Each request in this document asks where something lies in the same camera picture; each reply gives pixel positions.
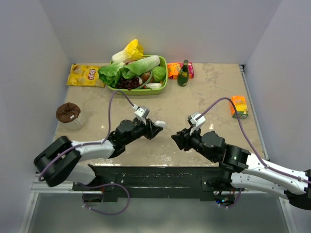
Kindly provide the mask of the brown topped beige cup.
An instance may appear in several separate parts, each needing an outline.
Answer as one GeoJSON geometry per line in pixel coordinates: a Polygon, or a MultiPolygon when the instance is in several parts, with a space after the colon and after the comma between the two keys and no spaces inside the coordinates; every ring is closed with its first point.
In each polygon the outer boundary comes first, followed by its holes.
{"type": "Polygon", "coordinates": [[[86,124],[86,116],[74,103],[67,102],[56,110],[56,118],[68,130],[79,130],[86,124]]]}

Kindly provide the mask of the orange pink snack box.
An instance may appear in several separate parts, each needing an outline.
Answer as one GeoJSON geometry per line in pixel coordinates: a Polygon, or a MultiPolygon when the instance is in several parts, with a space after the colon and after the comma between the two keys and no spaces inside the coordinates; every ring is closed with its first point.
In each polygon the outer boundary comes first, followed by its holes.
{"type": "MultiPolygon", "coordinates": [[[[170,80],[176,80],[179,70],[181,69],[183,63],[169,63],[167,65],[168,68],[168,78],[170,80]]],[[[192,62],[188,63],[188,70],[189,70],[189,78],[194,78],[194,68],[192,62]]]]}

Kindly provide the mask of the green glass bottle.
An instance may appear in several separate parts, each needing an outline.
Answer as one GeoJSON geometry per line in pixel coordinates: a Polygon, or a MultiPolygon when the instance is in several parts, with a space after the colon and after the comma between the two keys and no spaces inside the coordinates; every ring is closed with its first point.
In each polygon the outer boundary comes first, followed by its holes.
{"type": "Polygon", "coordinates": [[[179,86],[186,86],[189,80],[189,61],[184,60],[183,65],[181,66],[178,76],[177,76],[177,84],[179,86]]]}

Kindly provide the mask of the pale romaine lettuce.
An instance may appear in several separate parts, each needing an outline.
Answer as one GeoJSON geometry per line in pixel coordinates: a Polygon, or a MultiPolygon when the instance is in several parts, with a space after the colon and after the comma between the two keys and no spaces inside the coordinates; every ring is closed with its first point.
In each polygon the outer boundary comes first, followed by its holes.
{"type": "Polygon", "coordinates": [[[152,55],[143,59],[137,60],[129,65],[125,65],[121,69],[122,76],[125,79],[132,79],[135,76],[140,76],[160,65],[160,57],[152,55]]]}

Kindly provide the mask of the green lettuce leaf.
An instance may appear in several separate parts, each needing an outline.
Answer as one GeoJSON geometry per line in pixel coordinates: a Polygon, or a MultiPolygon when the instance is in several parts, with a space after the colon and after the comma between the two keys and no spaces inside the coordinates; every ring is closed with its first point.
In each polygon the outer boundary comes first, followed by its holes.
{"type": "Polygon", "coordinates": [[[100,67],[98,70],[99,79],[104,84],[114,88],[121,78],[121,71],[124,66],[124,62],[114,62],[110,65],[100,67]]]}

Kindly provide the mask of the round green cabbage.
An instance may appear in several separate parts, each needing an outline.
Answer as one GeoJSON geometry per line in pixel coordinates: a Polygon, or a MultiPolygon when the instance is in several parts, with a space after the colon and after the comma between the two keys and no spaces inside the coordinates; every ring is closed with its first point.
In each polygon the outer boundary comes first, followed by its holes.
{"type": "Polygon", "coordinates": [[[152,69],[152,73],[155,83],[163,81],[166,77],[166,69],[164,67],[157,66],[152,69]]]}

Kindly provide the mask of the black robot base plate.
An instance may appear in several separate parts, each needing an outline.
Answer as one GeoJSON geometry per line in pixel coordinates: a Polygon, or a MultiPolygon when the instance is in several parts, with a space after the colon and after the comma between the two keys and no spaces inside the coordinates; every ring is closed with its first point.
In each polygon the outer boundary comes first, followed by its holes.
{"type": "Polygon", "coordinates": [[[216,192],[230,191],[229,173],[209,166],[92,166],[95,180],[74,191],[99,192],[104,201],[130,196],[139,199],[213,201],[216,192]]]}

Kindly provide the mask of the brown onion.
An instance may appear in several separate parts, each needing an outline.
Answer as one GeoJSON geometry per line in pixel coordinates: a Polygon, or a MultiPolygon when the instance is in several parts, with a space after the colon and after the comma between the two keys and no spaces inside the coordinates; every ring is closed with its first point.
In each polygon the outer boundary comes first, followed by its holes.
{"type": "MultiPolygon", "coordinates": [[[[143,83],[145,83],[146,81],[148,81],[148,79],[150,78],[150,75],[151,75],[151,72],[150,72],[150,71],[141,74],[140,77],[141,77],[143,83]]],[[[152,77],[152,78],[149,80],[149,83],[153,83],[153,82],[154,82],[154,78],[152,77]]]]}

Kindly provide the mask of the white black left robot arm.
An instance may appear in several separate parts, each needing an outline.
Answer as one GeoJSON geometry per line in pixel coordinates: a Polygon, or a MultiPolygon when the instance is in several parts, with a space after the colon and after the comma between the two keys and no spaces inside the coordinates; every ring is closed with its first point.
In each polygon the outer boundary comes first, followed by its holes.
{"type": "Polygon", "coordinates": [[[55,187],[65,180],[82,183],[89,190],[100,187],[101,179],[90,166],[81,166],[79,162],[93,159],[115,158],[125,152],[126,145],[145,137],[155,138],[164,128],[164,121],[145,122],[134,118],[123,120],[102,142],[71,141],[61,136],[51,143],[35,159],[34,165],[39,172],[39,181],[45,181],[49,187],[55,187]]]}

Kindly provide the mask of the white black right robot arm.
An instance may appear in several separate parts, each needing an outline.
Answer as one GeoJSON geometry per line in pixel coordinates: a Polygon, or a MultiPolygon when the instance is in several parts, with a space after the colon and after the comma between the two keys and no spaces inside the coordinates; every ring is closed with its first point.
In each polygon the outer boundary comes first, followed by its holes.
{"type": "Polygon", "coordinates": [[[303,210],[311,208],[311,172],[296,171],[260,160],[246,149],[227,144],[214,131],[200,134],[183,129],[171,138],[180,150],[195,150],[219,164],[220,173],[207,180],[215,190],[252,189],[274,194],[303,210]]]}

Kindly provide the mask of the dark red grapes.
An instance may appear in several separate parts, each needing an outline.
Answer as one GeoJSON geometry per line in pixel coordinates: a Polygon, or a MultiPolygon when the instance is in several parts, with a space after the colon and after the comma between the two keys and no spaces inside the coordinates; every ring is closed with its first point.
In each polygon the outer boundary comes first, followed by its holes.
{"type": "Polygon", "coordinates": [[[126,90],[133,90],[137,89],[143,84],[142,79],[139,77],[133,77],[132,79],[125,79],[121,78],[117,85],[116,89],[126,89],[126,90]]]}

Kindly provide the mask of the orange juice carton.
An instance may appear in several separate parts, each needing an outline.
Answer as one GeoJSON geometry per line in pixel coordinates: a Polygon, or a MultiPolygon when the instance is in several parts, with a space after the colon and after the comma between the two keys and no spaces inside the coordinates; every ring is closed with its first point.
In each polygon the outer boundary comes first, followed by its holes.
{"type": "Polygon", "coordinates": [[[241,119],[248,117],[248,107],[246,104],[246,98],[244,96],[232,96],[231,100],[237,110],[237,113],[241,119]]]}

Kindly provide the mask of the green plastic basket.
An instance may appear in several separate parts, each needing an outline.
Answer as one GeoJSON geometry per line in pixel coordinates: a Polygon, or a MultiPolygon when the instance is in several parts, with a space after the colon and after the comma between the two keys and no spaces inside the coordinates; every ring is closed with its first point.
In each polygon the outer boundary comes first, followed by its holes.
{"type": "Polygon", "coordinates": [[[146,86],[145,86],[146,84],[149,83],[149,80],[153,77],[152,70],[150,70],[151,75],[150,75],[150,78],[148,79],[148,81],[143,83],[137,89],[126,90],[126,89],[116,89],[115,87],[113,88],[113,87],[110,87],[108,85],[107,86],[111,90],[113,90],[113,91],[120,90],[120,91],[123,91],[124,93],[126,93],[127,95],[136,95],[136,96],[137,95],[157,95],[157,94],[161,93],[164,90],[164,88],[166,87],[166,85],[167,85],[167,81],[168,81],[168,68],[167,68],[166,60],[163,57],[161,57],[161,56],[159,56],[159,57],[160,57],[160,65],[158,65],[158,66],[164,67],[166,69],[166,77],[165,77],[165,79],[163,81],[159,82],[159,83],[162,84],[162,87],[160,89],[158,89],[158,90],[151,90],[151,89],[146,88],[146,86]]]}

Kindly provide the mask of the white earbud charging case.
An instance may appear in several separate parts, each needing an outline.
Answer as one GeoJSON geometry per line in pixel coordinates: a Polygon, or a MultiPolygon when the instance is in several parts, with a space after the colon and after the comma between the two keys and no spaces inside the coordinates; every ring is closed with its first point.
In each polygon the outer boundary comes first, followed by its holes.
{"type": "Polygon", "coordinates": [[[164,121],[157,120],[154,124],[158,127],[162,127],[163,129],[166,128],[166,123],[164,121]]]}

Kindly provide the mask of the yellow Lays chips bag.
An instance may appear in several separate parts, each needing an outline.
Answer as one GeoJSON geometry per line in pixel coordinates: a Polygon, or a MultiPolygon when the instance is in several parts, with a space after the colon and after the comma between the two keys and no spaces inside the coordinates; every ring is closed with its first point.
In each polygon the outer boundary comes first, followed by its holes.
{"type": "Polygon", "coordinates": [[[73,64],[71,65],[67,85],[105,87],[104,82],[99,78],[99,69],[100,66],[73,64]]]}

